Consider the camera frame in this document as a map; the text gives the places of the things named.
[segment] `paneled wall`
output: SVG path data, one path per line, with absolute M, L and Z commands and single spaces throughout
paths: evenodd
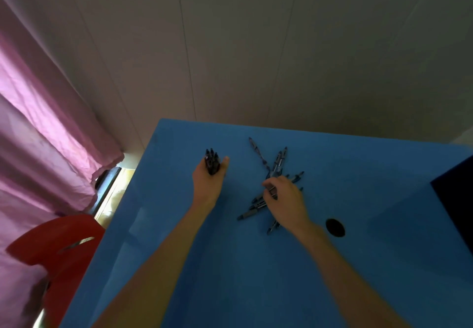
M 473 0 L 7 2 L 131 167 L 161 117 L 440 142 L 473 125 Z

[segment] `black oval hole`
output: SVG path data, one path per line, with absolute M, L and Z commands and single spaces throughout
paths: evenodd
M 329 218 L 327 221 L 325 221 L 325 226 L 327 227 L 328 232 L 330 232 L 335 237 L 345 236 L 344 226 L 336 219 Z

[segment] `red chair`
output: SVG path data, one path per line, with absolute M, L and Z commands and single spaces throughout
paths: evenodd
M 104 233 L 92 216 L 79 214 L 45 222 L 7 247 L 19 261 L 42 265 L 48 272 L 43 306 L 51 327 L 60 325 Z M 89 237 L 94 239 L 76 245 Z

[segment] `tiled floor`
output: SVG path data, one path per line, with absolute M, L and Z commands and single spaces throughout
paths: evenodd
M 133 177 L 135 170 L 121 169 L 114 184 L 112 185 L 107 197 L 104 199 L 103 204 L 100 206 L 95 219 L 103 227 L 107 228 L 114 213 L 117 209 L 118 204 L 121 201 L 121 197 L 125 193 L 130 180 Z

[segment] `pink curtain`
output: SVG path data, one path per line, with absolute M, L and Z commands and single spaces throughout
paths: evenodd
M 95 179 L 123 159 L 115 140 L 0 0 L 0 327 L 24 327 L 40 267 L 5 253 L 17 237 L 96 200 Z

